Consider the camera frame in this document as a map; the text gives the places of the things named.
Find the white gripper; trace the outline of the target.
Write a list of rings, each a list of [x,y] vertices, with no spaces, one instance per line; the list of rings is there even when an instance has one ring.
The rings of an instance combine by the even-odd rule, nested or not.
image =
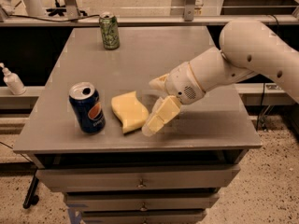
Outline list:
[[[171,121],[181,109],[181,104],[192,104],[205,96],[189,63],[182,63],[169,74],[156,77],[149,86],[157,91],[166,91],[168,96],[160,97],[154,104],[142,127],[142,133],[153,136]]]

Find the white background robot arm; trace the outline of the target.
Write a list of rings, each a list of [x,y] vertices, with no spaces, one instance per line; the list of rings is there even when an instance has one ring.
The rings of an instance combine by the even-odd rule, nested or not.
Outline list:
[[[29,17],[42,18],[47,15],[42,0],[21,0]],[[6,21],[14,14],[12,0],[0,0],[0,22]]]

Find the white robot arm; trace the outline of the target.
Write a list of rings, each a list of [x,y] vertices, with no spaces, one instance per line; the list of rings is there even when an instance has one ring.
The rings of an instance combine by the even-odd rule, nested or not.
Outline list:
[[[156,101],[142,127],[144,135],[159,132],[183,105],[202,99],[209,91],[258,74],[299,102],[299,51],[263,23],[250,19],[230,21],[221,30],[219,44],[149,83],[167,96]]]

